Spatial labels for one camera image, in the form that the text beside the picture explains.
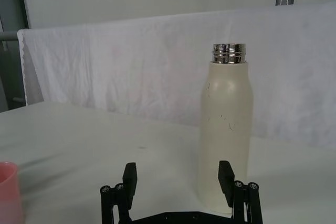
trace bottle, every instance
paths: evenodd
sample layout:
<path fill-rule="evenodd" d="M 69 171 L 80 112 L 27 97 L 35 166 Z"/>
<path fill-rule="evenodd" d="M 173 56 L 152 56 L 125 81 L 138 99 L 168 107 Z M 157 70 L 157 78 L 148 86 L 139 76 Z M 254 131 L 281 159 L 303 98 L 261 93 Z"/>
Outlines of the bottle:
<path fill-rule="evenodd" d="M 231 213 L 218 181 L 220 160 L 230 162 L 235 180 L 246 182 L 253 93 L 245 44 L 215 44 L 201 97 L 198 195 L 210 210 Z"/>

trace screw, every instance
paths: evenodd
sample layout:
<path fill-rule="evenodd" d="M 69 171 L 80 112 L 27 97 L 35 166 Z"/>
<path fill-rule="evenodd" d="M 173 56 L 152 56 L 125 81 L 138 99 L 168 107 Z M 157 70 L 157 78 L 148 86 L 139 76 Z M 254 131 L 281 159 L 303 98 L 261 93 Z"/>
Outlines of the screw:
<path fill-rule="evenodd" d="M 252 188 L 252 189 L 257 189 L 257 188 L 258 188 L 258 185 L 257 185 L 257 184 L 254 184 L 254 183 L 251 183 L 251 184 L 250 184 L 250 188 Z"/>
<path fill-rule="evenodd" d="M 236 187 L 242 187 L 242 186 L 243 186 L 243 183 L 242 183 L 242 182 L 239 182 L 239 181 L 237 181 L 237 182 L 235 183 L 235 185 L 236 185 Z"/>
<path fill-rule="evenodd" d="M 106 193 L 106 192 L 109 191 L 109 190 L 110 190 L 109 186 L 104 186 L 104 187 L 101 189 L 101 191 L 102 191 L 103 193 Z"/>
<path fill-rule="evenodd" d="M 123 189 L 123 188 L 124 188 L 123 185 L 117 185 L 117 190 L 121 190 L 121 189 Z"/>

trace silver bottle top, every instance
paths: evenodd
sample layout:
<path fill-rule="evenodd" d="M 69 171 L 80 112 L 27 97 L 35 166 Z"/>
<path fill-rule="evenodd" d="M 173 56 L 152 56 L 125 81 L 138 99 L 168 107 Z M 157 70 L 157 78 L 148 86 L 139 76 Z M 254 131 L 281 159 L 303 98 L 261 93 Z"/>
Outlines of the silver bottle top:
<path fill-rule="evenodd" d="M 213 63 L 245 63 L 245 44 L 214 44 Z"/>

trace white table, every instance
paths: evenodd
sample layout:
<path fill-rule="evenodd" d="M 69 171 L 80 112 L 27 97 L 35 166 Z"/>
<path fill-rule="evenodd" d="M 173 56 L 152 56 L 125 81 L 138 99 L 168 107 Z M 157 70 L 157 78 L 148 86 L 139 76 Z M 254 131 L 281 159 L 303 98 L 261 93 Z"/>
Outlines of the white table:
<path fill-rule="evenodd" d="M 101 223 L 99 188 L 121 182 L 127 162 L 138 169 L 133 219 L 208 212 L 194 190 L 197 148 L 197 128 L 100 110 L 39 103 L 0 114 L 0 159 L 19 165 L 26 224 Z M 264 223 L 335 223 L 335 151 L 253 138 L 251 180 Z"/>

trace pink mug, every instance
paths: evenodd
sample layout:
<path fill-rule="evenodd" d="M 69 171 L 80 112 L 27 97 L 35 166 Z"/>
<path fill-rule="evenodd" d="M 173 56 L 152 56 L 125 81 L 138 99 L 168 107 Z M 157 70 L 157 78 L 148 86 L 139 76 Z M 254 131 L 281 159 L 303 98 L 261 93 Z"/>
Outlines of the pink mug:
<path fill-rule="evenodd" d="M 0 223 L 23 224 L 17 165 L 0 162 Z"/>

